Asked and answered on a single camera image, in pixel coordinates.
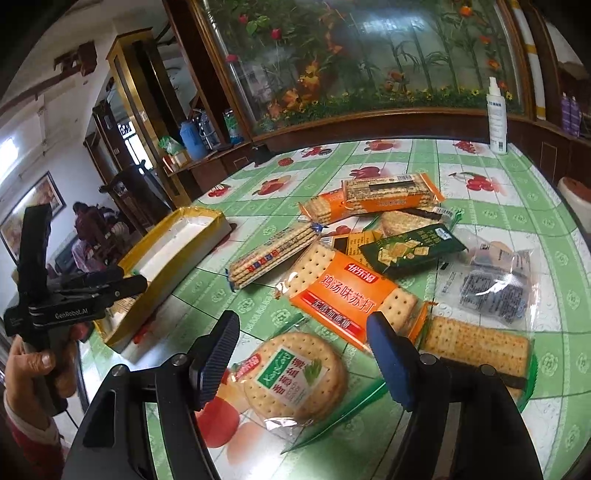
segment person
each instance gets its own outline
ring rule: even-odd
[[[81,326],[72,327],[63,352],[63,366],[55,385],[62,398],[76,392],[76,343]],[[12,341],[5,370],[4,408],[14,440],[41,480],[58,480],[64,467],[60,435],[35,396],[33,379],[49,374],[56,366],[53,352],[26,353],[20,336]]]
[[[78,235],[78,240],[72,245],[72,256],[76,266],[85,273],[104,270],[106,268],[104,263],[89,255],[96,243],[94,231],[90,224],[96,225],[103,235],[112,232],[121,238],[124,243],[129,240],[129,228],[123,222],[117,220],[113,210],[105,207],[99,209],[96,206],[76,202],[73,205],[73,210],[76,214],[74,227]]]

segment barcode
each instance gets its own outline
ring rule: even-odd
[[[411,181],[412,179],[412,175],[396,175],[395,177],[392,177],[392,182]]]

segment purple bottle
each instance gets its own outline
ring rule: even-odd
[[[570,133],[570,100],[563,92],[560,99],[560,108],[562,109],[562,130]]]
[[[579,136],[581,129],[581,108],[574,97],[570,99],[570,133]]]

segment glass display cabinet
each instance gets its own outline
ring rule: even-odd
[[[254,136],[350,113],[485,109],[489,76],[523,111],[501,1],[195,1]]]

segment blue water jug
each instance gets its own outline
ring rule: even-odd
[[[199,130],[193,122],[183,122],[180,133],[187,152],[189,152],[189,156],[193,161],[201,160],[207,155],[207,149],[199,136]]]

